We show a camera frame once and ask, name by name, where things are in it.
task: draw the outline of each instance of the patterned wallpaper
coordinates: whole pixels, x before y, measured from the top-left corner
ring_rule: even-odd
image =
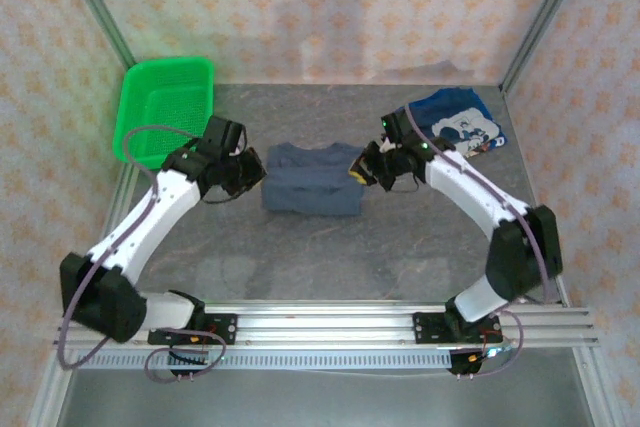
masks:
[[[596,308],[629,426],[640,425],[640,3],[565,0],[509,108],[566,282]]]
[[[0,0],[0,425],[26,423],[60,260],[99,235],[122,68],[83,0]]]
[[[491,84],[542,0],[105,0],[138,59],[218,82]]]

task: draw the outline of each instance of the folded shirt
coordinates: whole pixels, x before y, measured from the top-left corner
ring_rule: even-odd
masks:
[[[323,149],[291,143],[271,147],[262,205],[271,211],[309,215],[359,215],[364,186],[348,173],[361,147],[336,142]]]
[[[466,157],[507,142],[500,125],[473,89],[440,89],[427,98],[410,102],[409,108],[427,137],[444,137]]]

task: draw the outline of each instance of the blue t-shirt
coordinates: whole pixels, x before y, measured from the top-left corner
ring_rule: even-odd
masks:
[[[324,149],[291,143],[267,153],[262,205],[271,211],[310,215],[359,215],[364,186],[348,173],[361,147],[336,142]]]

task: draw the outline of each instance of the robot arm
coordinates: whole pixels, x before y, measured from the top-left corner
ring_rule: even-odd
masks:
[[[379,183],[387,191],[396,177],[413,174],[449,197],[490,240],[485,274],[446,303],[445,320],[455,337],[541,283],[530,241],[511,209],[524,218],[533,232],[548,277],[560,274],[560,244],[550,209],[544,205],[532,208],[502,191],[442,138],[433,140],[441,151],[436,154],[414,132],[405,112],[383,117],[382,124],[382,146],[369,143],[350,173],[363,184]],[[490,194],[487,187],[502,200]]]
[[[203,306],[197,299],[173,292],[142,296],[134,286],[156,247],[213,186],[219,185],[237,197],[264,177],[256,152],[252,148],[238,149],[244,132],[241,124],[211,117],[202,138],[167,157],[156,176],[157,191],[149,189],[122,223],[86,256],[71,253],[62,261],[66,311],[89,269],[110,252],[80,297],[73,320],[118,342],[126,342],[140,329],[198,327],[197,316],[203,313]],[[152,199],[153,208],[141,221]],[[112,251],[114,240],[132,228],[133,232]]]

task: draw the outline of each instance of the green basket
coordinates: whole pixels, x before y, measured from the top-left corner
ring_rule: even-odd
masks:
[[[129,69],[122,84],[113,152],[127,162],[122,140],[136,127],[162,124],[201,135],[213,115],[213,64],[204,57],[147,60]],[[141,164],[158,169],[167,155],[187,142],[171,132],[145,131],[129,150]]]

